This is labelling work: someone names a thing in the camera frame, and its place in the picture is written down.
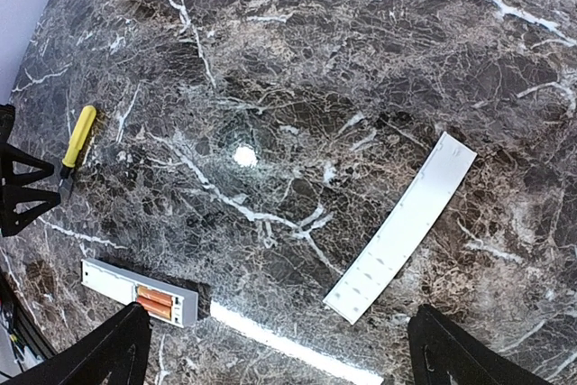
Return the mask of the yellow handled screwdriver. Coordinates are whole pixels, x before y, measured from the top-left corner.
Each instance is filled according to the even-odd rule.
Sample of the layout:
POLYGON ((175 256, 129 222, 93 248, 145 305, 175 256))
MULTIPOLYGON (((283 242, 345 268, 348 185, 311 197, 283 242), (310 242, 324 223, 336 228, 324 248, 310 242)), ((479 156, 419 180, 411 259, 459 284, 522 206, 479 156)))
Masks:
POLYGON ((78 156, 84 148, 95 120, 96 108, 93 105, 84 106, 70 135, 68 148, 61 161, 58 191, 62 202, 66 201, 72 192, 78 156))

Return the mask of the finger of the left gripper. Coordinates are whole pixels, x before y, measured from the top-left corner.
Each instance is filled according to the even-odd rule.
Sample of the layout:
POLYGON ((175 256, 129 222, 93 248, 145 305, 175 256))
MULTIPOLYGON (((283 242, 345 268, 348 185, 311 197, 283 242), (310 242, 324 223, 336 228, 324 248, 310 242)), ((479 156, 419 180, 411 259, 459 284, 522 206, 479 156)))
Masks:
POLYGON ((1 235, 15 236, 40 215, 60 204, 60 194, 17 186, 1 187, 1 235))
POLYGON ((46 179, 54 173, 54 166, 8 143, 14 128, 15 108, 1 105, 1 183, 26 186, 46 179))

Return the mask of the white battery cover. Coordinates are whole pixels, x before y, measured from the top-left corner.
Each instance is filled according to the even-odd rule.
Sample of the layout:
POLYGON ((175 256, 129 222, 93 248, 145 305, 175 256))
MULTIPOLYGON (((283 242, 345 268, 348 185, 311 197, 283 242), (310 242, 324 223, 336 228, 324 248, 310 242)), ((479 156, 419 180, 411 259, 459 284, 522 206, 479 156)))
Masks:
POLYGON ((442 133, 403 196, 323 303, 355 324, 426 237, 476 157, 476 152, 442 133))

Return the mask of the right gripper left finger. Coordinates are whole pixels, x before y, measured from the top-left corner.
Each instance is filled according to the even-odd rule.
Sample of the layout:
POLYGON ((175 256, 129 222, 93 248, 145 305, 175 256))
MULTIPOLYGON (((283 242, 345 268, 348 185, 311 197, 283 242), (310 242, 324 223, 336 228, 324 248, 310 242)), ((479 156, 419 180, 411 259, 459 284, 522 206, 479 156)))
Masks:
POLYGON ((151 346, 149 314, 133 302, 62 353, 9 384, 143 384, 151 346))

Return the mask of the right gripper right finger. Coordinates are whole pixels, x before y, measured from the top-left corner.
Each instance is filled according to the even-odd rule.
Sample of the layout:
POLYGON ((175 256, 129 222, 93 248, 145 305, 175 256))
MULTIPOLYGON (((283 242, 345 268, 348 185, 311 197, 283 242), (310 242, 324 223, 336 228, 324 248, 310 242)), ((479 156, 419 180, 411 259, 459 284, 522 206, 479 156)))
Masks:
POLYGON ((408 339, 415 384, 548 383, 493 352, 428 304, 409 320, 408 339))

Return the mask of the white remote control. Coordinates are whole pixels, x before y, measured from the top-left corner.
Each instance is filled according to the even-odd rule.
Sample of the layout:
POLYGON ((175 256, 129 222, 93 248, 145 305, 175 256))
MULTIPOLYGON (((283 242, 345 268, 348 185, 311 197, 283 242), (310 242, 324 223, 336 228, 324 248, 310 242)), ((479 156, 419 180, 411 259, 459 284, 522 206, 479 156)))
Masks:
POLYGON ((138 286, 155 289, 173 297, 171 320, 162 319, 148 312, 151 317, 179 328, 191 326, 198 320, 198 294, 193 290, 183 289, 96 259, 81 261, 81 282, 88 289, 123 305, 137 302, 138 286))

